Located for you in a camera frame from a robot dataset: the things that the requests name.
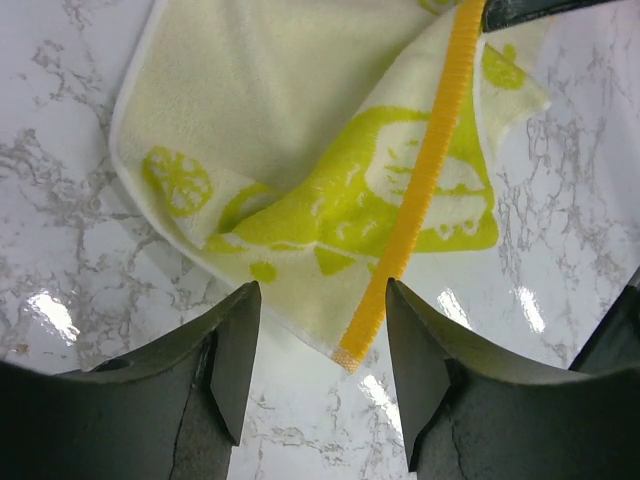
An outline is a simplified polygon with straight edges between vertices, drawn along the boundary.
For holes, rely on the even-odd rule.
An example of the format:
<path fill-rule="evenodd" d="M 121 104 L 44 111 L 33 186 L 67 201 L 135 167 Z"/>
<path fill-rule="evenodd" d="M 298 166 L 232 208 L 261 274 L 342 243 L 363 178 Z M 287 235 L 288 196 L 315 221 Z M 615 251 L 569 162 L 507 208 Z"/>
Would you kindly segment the green frog pattern towel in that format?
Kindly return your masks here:
<path fill-rule="evenodd" d="M 391 277 L 499 238 L 489 171 L 544 111 L 548 21 L 472 32 L 473 72 L 441 167 L 424 156 L 467 1 L 158 1 L 120 91 L 114 168 L 147 220 L 343 368 Z"/>

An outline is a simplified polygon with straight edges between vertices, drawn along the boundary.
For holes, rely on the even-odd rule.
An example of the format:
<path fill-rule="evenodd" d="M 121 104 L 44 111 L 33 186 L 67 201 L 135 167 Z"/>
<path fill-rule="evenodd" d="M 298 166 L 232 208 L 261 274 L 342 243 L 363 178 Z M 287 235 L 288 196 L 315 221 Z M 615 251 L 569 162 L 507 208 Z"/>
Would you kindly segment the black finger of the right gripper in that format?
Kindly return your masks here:
<path fill-rule="evenodd" d="M 492 33 L 610 2 L 612 0 L 489 0 L 483 11 L 482 32 Z"/>

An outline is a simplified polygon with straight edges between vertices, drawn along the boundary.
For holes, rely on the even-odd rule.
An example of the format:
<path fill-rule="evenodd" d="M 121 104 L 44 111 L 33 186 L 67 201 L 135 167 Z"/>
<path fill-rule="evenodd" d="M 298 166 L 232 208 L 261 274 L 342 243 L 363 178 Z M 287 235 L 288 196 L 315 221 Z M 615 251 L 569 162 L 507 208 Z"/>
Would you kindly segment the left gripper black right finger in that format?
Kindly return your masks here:
<path fill-rule="evenodd" d="M 421 479 L 635 479 L 639 361 L 546 365 L 390 280 L 387 330 L 408 468 Z"/>

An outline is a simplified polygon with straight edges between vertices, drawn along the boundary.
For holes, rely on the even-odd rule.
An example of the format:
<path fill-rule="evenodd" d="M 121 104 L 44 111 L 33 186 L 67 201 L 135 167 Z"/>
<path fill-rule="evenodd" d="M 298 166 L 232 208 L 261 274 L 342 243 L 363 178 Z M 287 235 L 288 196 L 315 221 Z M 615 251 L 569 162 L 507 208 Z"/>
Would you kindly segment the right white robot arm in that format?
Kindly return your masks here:
<path fill-rule="evenodd" d="M 563 13 L 607 4 L 609 0 L 490 0 L 482 28 L 493 33 Z M 635 272 L 569 369 L 597 374 L 639 361 L 639 273 Z"/>

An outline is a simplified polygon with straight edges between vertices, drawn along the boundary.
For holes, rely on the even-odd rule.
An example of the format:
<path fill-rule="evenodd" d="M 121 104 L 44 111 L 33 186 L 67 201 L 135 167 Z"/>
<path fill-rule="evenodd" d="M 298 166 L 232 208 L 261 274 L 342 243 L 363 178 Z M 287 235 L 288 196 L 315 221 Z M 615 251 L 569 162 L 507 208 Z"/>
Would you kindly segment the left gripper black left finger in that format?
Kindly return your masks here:
<path fill-rule="evenodd" d="M 96 368 L 1 366 L 5 479 L 223 479 L 241 439 L 261 292 Z"/>

